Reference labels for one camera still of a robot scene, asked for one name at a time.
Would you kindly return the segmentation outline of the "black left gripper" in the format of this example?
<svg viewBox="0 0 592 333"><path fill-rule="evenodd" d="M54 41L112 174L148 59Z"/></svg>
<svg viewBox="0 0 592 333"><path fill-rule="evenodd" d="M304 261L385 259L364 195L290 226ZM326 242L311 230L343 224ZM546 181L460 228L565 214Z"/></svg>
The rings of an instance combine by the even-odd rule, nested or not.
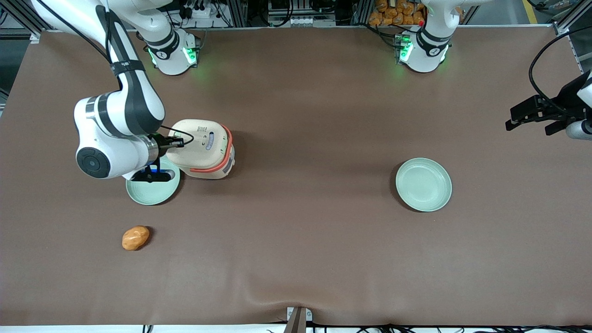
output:
<svg viewBox="0 0 592 333"><path fill-rule="evenodd" d="M591 120L591 71L564 85L553 102L568 117ZM545 131L562 131L562 116L558 116L556 108L540 95L533 95L510 108L510 118L505 123L507 131L526 123L545 121L554 121L545 127Z"/></svg>

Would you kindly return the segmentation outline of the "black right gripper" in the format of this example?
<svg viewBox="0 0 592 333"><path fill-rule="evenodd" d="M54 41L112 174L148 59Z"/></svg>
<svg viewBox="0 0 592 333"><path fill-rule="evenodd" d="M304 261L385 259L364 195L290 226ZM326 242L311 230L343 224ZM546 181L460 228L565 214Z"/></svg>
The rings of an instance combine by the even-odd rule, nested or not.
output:
<svg viewBox="0 0 592 333"><path fill-rule="evenodd" d="M185 140L182 137L164 136L160 133L151 134L151 160L158 160L167 153L168 149L184 148Z"/></svg>

